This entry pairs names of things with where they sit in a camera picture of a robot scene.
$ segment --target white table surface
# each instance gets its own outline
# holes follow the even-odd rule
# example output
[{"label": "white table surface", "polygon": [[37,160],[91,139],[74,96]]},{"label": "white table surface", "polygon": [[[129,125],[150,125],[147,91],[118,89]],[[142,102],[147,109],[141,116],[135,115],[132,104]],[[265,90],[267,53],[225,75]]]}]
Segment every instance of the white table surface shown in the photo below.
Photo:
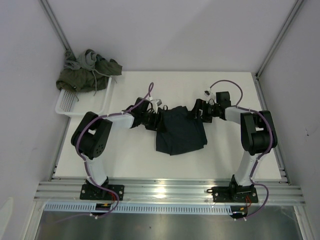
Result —
[{"label": "white table surface", "polygon": [[[191,110],[197,98],[205,99],[204,91],[214,82],[228,79],[243,89],[240,106],[261,110],[250,72],[143,72],[128,71],[111,84],[109,103],[105,113],[117,113],[133,105],[137,97],[144,97],[150,82],[151,93],[161,99],[169,109],[187,106]],[[240,91],[231,83],[221,82],[212,92],[229,91],[231,103],[236,104]],[[55,177],[85,177],[82,159],[71,145],[71,137],[81,121],[73,117],[63,143]],[[143,125],[133,129],[111,130],[106,149],[104,167],[109,177],[156,179],[230,179],[241,162],[240,126],[234,122],[213,118],[204,123],[208,144],[203,149],[170,156],[156,151],[156,132],[145,130]],[[273,150],[262,161],[255,176],[259,181],[281,179]]]}]

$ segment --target white basket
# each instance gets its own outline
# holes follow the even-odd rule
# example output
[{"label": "white basket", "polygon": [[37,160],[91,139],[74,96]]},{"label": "white basket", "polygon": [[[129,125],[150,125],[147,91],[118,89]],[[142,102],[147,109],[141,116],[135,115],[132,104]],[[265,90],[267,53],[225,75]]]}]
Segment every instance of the white basket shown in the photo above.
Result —
[{"label": "white basket", "polygon": [[107,105],[107,97],[111,87],[112,78],[109,77],[106,89],[90,92],[77,92],[75,94],[61,90],[58,101],[55,105],[55,112],[57,114],[64,114],[70,118],[74,116],[84,116],[87,112],[94,112],[101,115]]}]

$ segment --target robotic arm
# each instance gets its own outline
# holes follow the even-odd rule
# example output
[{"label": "robotic arm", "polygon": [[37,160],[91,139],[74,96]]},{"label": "robotic arm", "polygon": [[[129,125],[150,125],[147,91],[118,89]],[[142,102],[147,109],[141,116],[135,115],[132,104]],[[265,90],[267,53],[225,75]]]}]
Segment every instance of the robotic arm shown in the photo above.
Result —
[{"label": "robotic arm", "polygon": [[208,100],[197,99],[190,112],[192,118],[200,118],[204,123],[212,123],[212,118],[220,118],[240,125],[244,153],[237,172],[232,176],[229,186],[216,186],[207,190],[212,193],[216,203],[246,203],[246,197],[250,197],[252,203],[258,202],[252,178],[262,160],[258,157],[269,148],[271,139],[267,127],[270,127],[272,133],[271,148],[278,143],[271,113],[265,110],[259,113],[268,126],[258,113],[231,106],[230,94],[227,91],[217,92],[214,104],[210,104]]},{"label": "robotic arm", "polygon": [[[104,151],[111,129],[119,127],[134,128],[144,125],[147,130],[165,132],[162,112],[159,108],[161,100],[138,98],[138,107],[130,113],[113,115],[101,118],[90,125],[83,134],[79,152],[85,156],[86,166],[89,168],[91,178],[99,186],[105,186],[108,181],[107,174],[103,168],[103,160],[100,155]],[[76,146],[80,134],[96,119],[98,115],[87,112],[81,123],[71,138],[71,144]],[[246,203],[246,198],[250,197],[252,203],[258,202],[258,195],[252,178],[260,165],[261,153],[276,147],[278,140],[269,111],[251,112],[231,105],[230,94],[227,91],[216,93],[216,102],[213,104],[209,100],[197,99],[189,117],[201,119],[204,123],[212,123],[212,118],[220,118],[240,124],[241,144],[244,149],[242,160],[237,172],[232,176],[228,186],[215,186],[207,190],[212,193],[213,201],[216,203]]]}]

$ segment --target purple cable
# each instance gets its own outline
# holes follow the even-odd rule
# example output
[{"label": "purple cable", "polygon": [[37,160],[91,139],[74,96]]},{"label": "purple cable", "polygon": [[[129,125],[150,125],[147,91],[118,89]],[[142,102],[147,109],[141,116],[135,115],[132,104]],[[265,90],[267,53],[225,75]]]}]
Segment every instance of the purple cable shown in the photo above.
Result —
[{"label": "purple cable", "polygon": [[242,100],[242,98],[243,98],[243,96],[244,96],[244,91],[242,91],[241,87],[240,87],[237,83],[235,83],[234,81],[231,81],[231,80],[226,80],[226,79],[216,81],[215,83],[213,83],[213,84],[210,86],[210,89],[211,89],[214,85],[216,85],[217,83],[220,83],[220,82],[232,83],[232,84],[234,84],[234,85],[236,85],[236,86],[238,87],[238,89],[240,90],[240,93],[241,93],[240,99],[239,99],[239,101],[236,103],[236,106],[238,106],[238,104],[241,102],[241,100]]},{"label": "purple cable", "polygon": [[[274,142],[274,138],[273,138],[273,135],[272,135],[272,130],[271,130],[271,127],[270,127],[270,124],[268,123],[268,121],[266,120],[266,118],[258,111],[256,110],[252,110],[252,109],[248,109],[248,108],[244,108],[244,107],[240,107],[240,106],[237,106],[238,109],[241,109],[241,110],[245,110],[245,111],[248,111],[248,112],[254,112],[256,114],[259,115],[259,117],[264,121],[265,125],[266,125],[266,128],[269,132],[269,137],[270,137],[270,143],[269,143],[269,146],[268,148],[263,152],[261,153],[257,159],[260,160],[262,158],[263,155],[266,155],[267,153],[270,152],[271,148],[272,148],[272,145],[273,145],[273,142]],[[256,170],[258,166],[258,161],[255,162],[255,164],[253,165],[253,168],[252,168],[252,171],[250,173],[250,181],[253,185],[257,185],[257,186],[261,186],[261,187],[264,187],[265,190],[266,190],[266,197],[265,197],[265,200],[263,202],[263,204],[261,205],[261,207],[259,207],[259,209],[253,213],[251,213],[250,215],[246,216],[246,218],[249,218],[249,217],[252,217],[254,215],[256,215],[258,212],[261,211],[261,209],[267,204],[267,201],[269,199],[269,189],[266,185],[262,184],[262,183],[255,183],[253,180],[252,180],[252,177],[254,175],[254,172]]]}]

